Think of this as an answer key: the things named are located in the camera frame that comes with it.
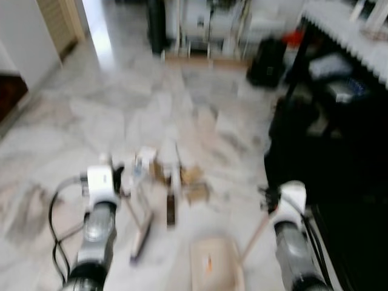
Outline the beige broom with wooden handle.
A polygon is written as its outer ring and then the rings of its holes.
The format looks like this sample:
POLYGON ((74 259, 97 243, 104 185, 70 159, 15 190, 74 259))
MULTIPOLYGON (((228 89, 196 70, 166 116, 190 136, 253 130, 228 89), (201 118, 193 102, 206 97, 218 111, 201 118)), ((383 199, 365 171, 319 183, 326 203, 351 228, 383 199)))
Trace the beige broom with wooden handle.
MULTIPOLYGON (((100 156, 100 162, 108 166, 123 166, 123 163, 114 164, 113 158, 108 153, 100 156)), ((125 201, 132 221, 138 228, 130 253, 130 262, 138 263, 146 245, 150 229, 152 229, 153 210, 150 206, 147 194, 152 185, 153 177, 150 169, 150 159, 143 156, 136 157, 130 165, 129 185, 122 185, 121 200, 125 201)))

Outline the beige dustpan with wooden handle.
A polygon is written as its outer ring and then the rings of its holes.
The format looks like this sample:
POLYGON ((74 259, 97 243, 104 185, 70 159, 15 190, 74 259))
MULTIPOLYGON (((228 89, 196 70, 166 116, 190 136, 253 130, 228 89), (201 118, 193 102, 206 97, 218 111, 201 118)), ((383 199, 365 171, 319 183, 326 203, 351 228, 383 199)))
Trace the beige dustpan with wooden handle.
POLYGON ((200 228, 189 247, 192 291, 246 291, 245 263, 274 215, 258 215, 250 240, 241 248, 229 231, 227 211, 202 208, 196 214, 200 228))

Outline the large black fabric case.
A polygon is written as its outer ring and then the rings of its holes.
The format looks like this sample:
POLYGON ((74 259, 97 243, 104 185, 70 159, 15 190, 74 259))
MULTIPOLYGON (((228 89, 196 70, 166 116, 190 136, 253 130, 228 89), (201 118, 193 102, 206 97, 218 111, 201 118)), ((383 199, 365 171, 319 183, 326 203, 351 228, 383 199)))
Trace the large black fabric case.
POLYGON ((322 110, 301 96, 277 100, 264 157, 269 186, 298 181, 319 243, 344 291, 388 291, 385 122, 376 109, 338 114, 338 136, 310 133, 322 110))

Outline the small black bag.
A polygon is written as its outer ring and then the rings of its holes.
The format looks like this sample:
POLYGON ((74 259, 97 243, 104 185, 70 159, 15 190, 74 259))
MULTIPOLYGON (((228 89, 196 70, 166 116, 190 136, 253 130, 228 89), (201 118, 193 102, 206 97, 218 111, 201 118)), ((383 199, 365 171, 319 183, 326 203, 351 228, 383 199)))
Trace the small black bag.
POLYGON ((280 39, 264 39, 260 42, 258 53, 247 70, 246 78, 250 85, 275 89, 285 73, 285 42, 280 39))

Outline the small red item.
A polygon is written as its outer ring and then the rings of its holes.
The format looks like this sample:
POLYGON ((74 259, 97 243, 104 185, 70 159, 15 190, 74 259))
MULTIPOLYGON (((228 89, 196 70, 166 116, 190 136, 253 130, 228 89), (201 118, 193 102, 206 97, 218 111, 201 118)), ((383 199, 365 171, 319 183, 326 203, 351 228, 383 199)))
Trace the small red item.
POLYGON ((302 30, 294 30, 286 33, 282 37, 282 42, 286 47, 297 48, 303 42, 304 33, 302 30))

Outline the light wooden door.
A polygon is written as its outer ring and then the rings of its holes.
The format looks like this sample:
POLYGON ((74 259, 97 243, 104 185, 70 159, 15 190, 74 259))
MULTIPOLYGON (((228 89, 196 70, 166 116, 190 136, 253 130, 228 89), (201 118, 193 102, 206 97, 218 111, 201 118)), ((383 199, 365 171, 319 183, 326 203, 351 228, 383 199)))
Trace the light wooden door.
POLYGON ((63 61, 86 38, 85 20, 81 19, 81 0, 36 0, 42 19, 63 61))

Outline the table with white cloth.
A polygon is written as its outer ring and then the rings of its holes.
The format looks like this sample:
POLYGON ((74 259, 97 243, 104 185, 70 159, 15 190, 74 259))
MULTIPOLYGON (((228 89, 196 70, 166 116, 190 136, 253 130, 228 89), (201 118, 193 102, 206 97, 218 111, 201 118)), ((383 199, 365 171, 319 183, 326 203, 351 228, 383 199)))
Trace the table with white cloth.
POLYGON ((300 11, 302 40, 287 74, 286 101, 307 86, 321 105, 386 105, 388 44, 360 19, 361 3, 309 0, 300 11))

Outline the white metal rack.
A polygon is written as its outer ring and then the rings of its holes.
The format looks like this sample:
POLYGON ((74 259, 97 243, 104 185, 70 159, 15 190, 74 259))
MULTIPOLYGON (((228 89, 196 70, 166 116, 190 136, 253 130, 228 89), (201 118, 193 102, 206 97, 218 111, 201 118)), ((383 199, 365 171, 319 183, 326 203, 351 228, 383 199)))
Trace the white metal rack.
POLYGON ((162 60, 245 60, 264 39, 296 27, 310 0, 164 0, 167 48, 162 60))

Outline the tall black post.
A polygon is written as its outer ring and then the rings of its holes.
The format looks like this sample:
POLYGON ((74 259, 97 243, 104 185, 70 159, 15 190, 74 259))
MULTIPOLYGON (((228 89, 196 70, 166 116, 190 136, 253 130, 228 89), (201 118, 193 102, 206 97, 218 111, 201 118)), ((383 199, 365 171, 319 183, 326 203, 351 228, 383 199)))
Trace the tall black post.
POLYGON ((161 55, 167 48, 166 2, 147 0, 148 39, 153 55, 161 55))

